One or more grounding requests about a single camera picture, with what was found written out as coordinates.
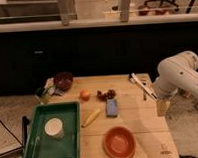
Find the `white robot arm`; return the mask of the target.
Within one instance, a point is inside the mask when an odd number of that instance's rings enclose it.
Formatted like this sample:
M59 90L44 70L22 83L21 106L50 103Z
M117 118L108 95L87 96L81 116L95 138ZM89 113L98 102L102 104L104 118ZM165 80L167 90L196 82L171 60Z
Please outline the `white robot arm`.
M153 82L158 116L165 116L170 105L169 99L178 92L178 89L191 93L198 100L197 68L198 56L191 51L180 52L158 64L158 77Z

